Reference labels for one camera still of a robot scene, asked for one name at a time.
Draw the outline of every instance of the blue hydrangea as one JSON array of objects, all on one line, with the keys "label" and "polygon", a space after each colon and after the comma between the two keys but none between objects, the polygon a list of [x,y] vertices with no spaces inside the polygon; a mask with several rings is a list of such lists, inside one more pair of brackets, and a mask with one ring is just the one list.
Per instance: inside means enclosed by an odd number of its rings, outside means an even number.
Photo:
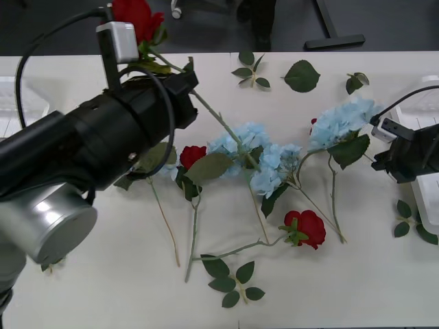
[{"label": "blue hydrangea", "polygon": [[294,144],[267,146],[259,159],[261,171],[255,171],[250,181],[252,189],[259,195],[270,197],[296,170],[301,149]]},{"label": "blue hydrangea", "polygon": [[[259,146],[266,147],[270,142],[267,133],[264,131],[264,126],[253,122],[247,122],[234,129],[233,132],[242,142],[244,152],[250,152]],[[227,132],[208,144],[207,153],[224,153],[234,160],[235,165],[231,166],[225,175],[237,175],[244,165],[238,160],[237,143]]]},{"label": "blue hydrangea", "polygon": [[308,151],[328,149],[343,141],[351,132],[360,131],[382,108],[371,99],[356,99],[323,112],[314,123]]}]

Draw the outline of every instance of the gray floor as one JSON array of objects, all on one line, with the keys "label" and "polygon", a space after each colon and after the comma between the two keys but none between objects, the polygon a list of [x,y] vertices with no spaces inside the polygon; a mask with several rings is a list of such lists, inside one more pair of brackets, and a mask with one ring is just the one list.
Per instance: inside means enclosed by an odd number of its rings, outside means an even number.
[{"label": "gray floor", "polygon": [[[0,56],[19,56],[39,33],[56,22],[83,12],[106,0],[0,0]],[[165,13],[169,40],[163,52],[229,52],[252,49],[250,27],[235,19],[235,4],[226,0],[186,0],[183,17],[174,20],[170,0],[150,0],[153,11]],[[439,0],[327,0],[340,36],[364,34],[366,43],[343,51],[439,50]],[[69,27],[48,40],[38,55],[97,54],[95,26],[89,19]],[[307,40],[323,38],[312,0],[278,0],[272,36],[273,51],[302,51]]]}]

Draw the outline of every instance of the metal cylinder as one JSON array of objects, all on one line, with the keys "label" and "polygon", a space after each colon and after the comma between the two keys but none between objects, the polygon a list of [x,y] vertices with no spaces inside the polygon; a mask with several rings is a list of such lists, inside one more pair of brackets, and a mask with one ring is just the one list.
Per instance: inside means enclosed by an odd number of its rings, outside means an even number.
[{"label": "metal cylinder", "polygon": [[97,211],[70,184],[34,188],[0,202],[0,232],[38,264],[64,258],[96,219]]}]

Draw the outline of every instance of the loose leaf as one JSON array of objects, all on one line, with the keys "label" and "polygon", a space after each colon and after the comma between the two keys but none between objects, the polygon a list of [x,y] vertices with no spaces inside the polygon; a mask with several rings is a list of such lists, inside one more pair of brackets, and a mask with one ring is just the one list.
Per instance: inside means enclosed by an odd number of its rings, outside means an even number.
[{"label": "loose leaf", "polygon": [[360,89],[362,86],[362,82],[359,81],[357,77],[352,76],[346,81],[346,91],[349,95],[352,95],[354,91]]},{"label": "loose leaf", "polygon": [[126,176],[122,176],[115,183],[113,183],[113,185],[123,188],[125,191],[128,191],[132,183],[132,180],[129,180]]},{"label": "loose leaf", "polygon": [[224,296],[224,299],[222,300],[222,307],[232,308],[238,303],[239,297],[240,295],[237,291],[232,291],[231,293],[228,293]]},{"label": "loose leaf", "polygon": [[272,213],[276,200],[287,190],[288,186],[288,184],[280,185],[268,199],[263,197],[261,211],[265,218]]},{"label": "loose leaf", "polygon": [[328,148],[329,154],[332,155],[336,163],[344,170],[347,166],[359,160],[366,152],[370,144],[367,134],[354,138],[351,141],[339,143]]},{"label": "loose leaf", "polygon": [[249,80],[250,78],[247,77],[246,79],[241,80],[238,84],[243,84],[244,82],[246,82],[247,80]]},{"label": "loose leaf", "polygon": [[308,93],[313,90],[320,79],[320,74],[306,60],[299,60],[284,77],[287,85],[299,93]]},{"label": "loose leaf", "polygon": [[171,67],[167,65],[161,65],[159,63],[149,61],[149,60],[141,60],[132,64],[128,65],[131,66],[140,66],[144,69],[147,69],[148,71],[151,71],[153,73],[162,73],[162,74],[170,74],[171,73]]},{"label": "loose leaf", "polygon": [[209,283],[209,287],[213,290],[221,291],[222,293],[230,293],[235,289],[236,282],[231,278],[214,279],[214,281]]},{"label": "loose leaf", "polygon": [[205,180],[214,180],[223,175],[226,170],[233,166],[233,161],[223,153],[211,153],[197,160],[185,174],[197,185]]},{"label": "loose leaf", "polygon": [[399,215],[403,218],[410,218],[412,216],[412,209],[403,200],[398,200],[396,209],[398,209]]},{"label": "loose leaf", "polygon": [[253,63],[254,63],[254,55],[251,51],[240,52],[238,58],[242,64],[245,64],[248,66],[253,65]]},{"label": "loose leaf", "polygon": [[308,240],[309,239],[309,236],[307,236],[303,232],[297,232],[297,237],[299,238],[299,240]]},{"label": "loose leaf", "polygon": [[200,191],[200,193],[203,191],[203,188],[199,186],[197,189],[197,186],[188,177],[185,176],[186,172],[187,169],[183,166],[178,167],[176,184],[179,188],[185,191],[185,199],[191,202],[192,198],[198,196],[198,191]]},{"label": "loose leaf", "polygon": [[259,63],[261,62],[262,57],[263,57],[264,55],[265,55],[265,54],[263,54],[263,55],[262,55],[262,56],[256,61],[256,64],[255,64],[254,67],[253,67],[253,72],[256,73],[256,70],[258,69]]},{"label": "loose leaf", "polygon": [[258,78],[256,79],[256,83],[257,83],[258,85],[262,86],[262,87],[270,88],[270,83],[269,83],[268,80],[265,79],[264,77],[258,77]]},{"label": "loose leaf", "polygon": [[240,67],[239,69],[234,70],[232,74],[236,75],[237,77],[251,77],[253,71],[247,67]]},{"label": "loose leaf", "polygon": [[242,284],[247,283],[249,279],[251,279],[253,275],[253,271],[254,271],[254,261],[249,262],[238,268],[238,270],[236,271],[236,279],[238,279],[238,281],[240,281],[240,283]]},{"label": "loose leaf", "polygon": [[[139,164],[144,170],[151,171],[160,163],[165,155],[167,142],[162,142],[151,148],[146,154],[140,157]],[[177,162],[176,148],[173,146],[171,154],[169,155],[166,165],[174,165]]]},{"label": "loose leaf", "polygon": [[260,300],[265,295],[261,289],[251,287],[246,289],[246,296],[249,300]]},{"label": "loose leaf", "polygon": [[425,242],[431,243],[432,245],[438,245],[438,236],[427,232],[422,224],[416,225],[416,231],[418,231],[420,237]]},{"label": "loose leaf", "polygon": [[369,82],[369,79],[368,79],[368,77],[366,77],[366,74],[364,74],[364,73],[361,73],[361,72],[355,72],[354,73],[354,76],[362,83],[362,84],[365,84],[365,85],[369,85],[370,84],[370,82]]},{"label": "loose leaf", "polygon": [[[215,257],[212,255],[201,255],[201,258]],[[222,259],[217,260],[202,260],[204,268],[210,276],[217,279],[225,279],[230,274],[230,269]]]},{"label": "loose leaf", "polygon": [[399,223],[393,232],[395,238],[401,238],[402,236],[405,236],[410,230],[410,225],[406,222]]},{"label": "loose leaf", "polygon": [[189,72],[189,71],[193,71],[193,57],[189,56],[189,63],[187,63],[185,65],[185,67],[183,67],[183,71]]}]

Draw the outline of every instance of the white table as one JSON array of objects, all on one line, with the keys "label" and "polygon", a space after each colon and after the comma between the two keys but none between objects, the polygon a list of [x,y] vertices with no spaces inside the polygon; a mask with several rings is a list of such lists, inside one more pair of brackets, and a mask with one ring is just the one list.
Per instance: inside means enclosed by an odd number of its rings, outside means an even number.
[{"label": "white table", "polygon": [[[187,55],[169,55],[178,65]],[[195,54],[198,92],[231,125],[264,123],[277,143],[306,145],[309,122],[323,110],[348,99],[346,73],[364,72],[373,97],[387,104],[413,79],[437,73],[437,53],[268,53],[260,74],[271,92],[237,86],[230,74],[237,54]],[[280,78],[297,60],[307,59],[322,75],[318,87],[295,93]],[[0,58],[0,75],[13,75],[17,58]],[[51,105],[72,110],[105,87],[97,56],[32,58],[25,77],[49,96]],[[197,121],[178,131],[176,146],[205,145],[222,127],[194,100]],[[368,153],[383,149],[373,141]],[[304,188],[330,214],[327,158],[310,158]],[[317,328],[344,326],[435,326],[439,323],[439,250],[415,232],[392,237],[394,205],[414,205],[409,186],[397,186],[361,159],[337,176],[338,215],[348,239],[342,245],[327,227],[318,251],[309,246],[256,247],[226,259],[236,270],[255,260],[251,283],[266,295],[251,305],[221,308],[222,293],[207,286],[211,277],[201,263],[183,282],[191,238],[192,210],[173,182],[156,180],[165,213],[176,233],[182,267],[150,187],[136,183],[129,192],[98,193],[99,219],[90,236],[52,276],[29,262],[5,314],[6,328]],[[255,242],[261,235],[244,181],[209,184],[200,207],[197,253],[218,254]],[[312,209],[288,191],[268,219],[273,241],[289,210]]]}]

